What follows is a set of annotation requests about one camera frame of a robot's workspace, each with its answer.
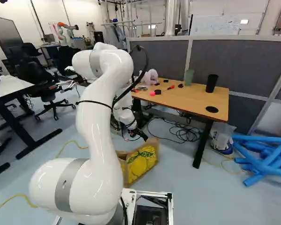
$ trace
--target cardboard box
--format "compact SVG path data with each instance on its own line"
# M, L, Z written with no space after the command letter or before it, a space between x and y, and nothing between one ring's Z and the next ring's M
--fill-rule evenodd
M116 151L122 167L124 187L129 188L158 163L159 140L149 138L131 152Z

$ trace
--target pink stuffed toy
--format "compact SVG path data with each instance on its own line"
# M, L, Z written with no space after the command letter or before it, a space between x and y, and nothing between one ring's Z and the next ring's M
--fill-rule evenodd
M154 69L150 69L148 72L145 73L144 77L141 79L142 83L145 83L146 85L154 85L158 83L158 73Z

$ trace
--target white desk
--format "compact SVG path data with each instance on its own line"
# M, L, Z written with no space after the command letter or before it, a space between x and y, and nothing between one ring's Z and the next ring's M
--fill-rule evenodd
M35 141L25 130L25 128L19 123L19 120L34 114L34 112L29 109L26 101L22 97L23 94L29 93L31 91L30 89L33 89L33 86L34 84L23 81L17 77L13 77L10 75L0 76L0 115L4 118L6 124L8 124L27 145L27 148L25 148L23 151L16 155L17 159L21 159L38 146L42 145L46 141L50 140L51 138L62 132L61 129L56 129L55 131L51 132L45 137ZM18 101L21 103L23 109L26 112L25 115L21 115L17 118L15 118L5 106L5 103L15 98L18 99ZM0 173L5 171L9 167L9 163L3 164L2 166L0 166Z
M33 85L11 75L0 76L0 98Z

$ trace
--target orange object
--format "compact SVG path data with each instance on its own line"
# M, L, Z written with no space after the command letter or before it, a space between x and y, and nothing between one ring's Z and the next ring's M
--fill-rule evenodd
M63 22L58 22L58 24L57 24L58 26L64 26L64 25L66 25L65 23L63 23Z
M174 87L175 87L175 86L172 85L172 86L170 86L169 88L167 88L167 90L173 89Z

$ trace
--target window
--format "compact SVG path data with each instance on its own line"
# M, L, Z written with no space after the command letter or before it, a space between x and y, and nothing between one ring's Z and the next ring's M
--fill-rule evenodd
M152 29L156 28L156 24L152 24Z

